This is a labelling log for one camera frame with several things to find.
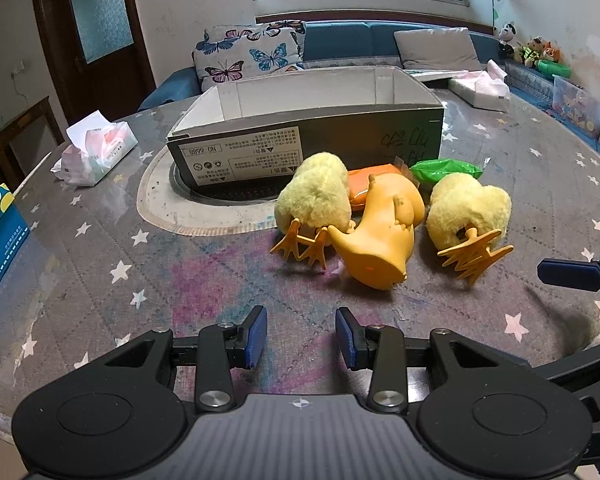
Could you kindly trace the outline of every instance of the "door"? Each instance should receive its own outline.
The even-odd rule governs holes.
[[[69,124],[95,110],[133,114],[155,89],[135,0],[33,0],[46,62]]]

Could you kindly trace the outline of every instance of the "warning label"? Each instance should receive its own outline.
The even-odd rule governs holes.
[[[293,174],[302,164],[297,126],[180,146],[199,186]]]

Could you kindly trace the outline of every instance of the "open box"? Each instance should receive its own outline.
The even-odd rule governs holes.
[[[224,83],[202,94],[167,145],[190,189],[290,179],[304,158],[350,170],[438,158],[444,108],[393,66],[321,68]]]

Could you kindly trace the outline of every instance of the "blue sofa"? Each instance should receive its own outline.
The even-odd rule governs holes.
[[[397,30],[437,28],[435,25],[403,22],[308,22],[304,40],[304,65],[354,66],[356,64],[396,64],[400,55],[394,40]],[[498,59],[498,40],[487,34],[471,32],[475,51],[481,63]],[[171,74],[140,105],[138,111],[199,95],[200,83],[195,67]]]

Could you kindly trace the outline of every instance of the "yellow plush chick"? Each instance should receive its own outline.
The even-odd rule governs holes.
[[[506,246],[493,251],[507,233],[511,199],[506,191],[483,186],[471,175],[452,173],[442,178],[431,193],[427,232],[448,259],[443,266],[456,263],[462,270],[458,278],[469,284],[492,263],[513,250]]]
[[[283,250],[285,259],[293,253],[296,260],[309,258],[309,265],[318,261],[325,269],[326,227],[333,225],[343,232],[352,227],[345,165],[332,153],[310,156],[280,192],[274,215],[285,237],[270,252]],[[302,254],[298,242],[308,246]]]

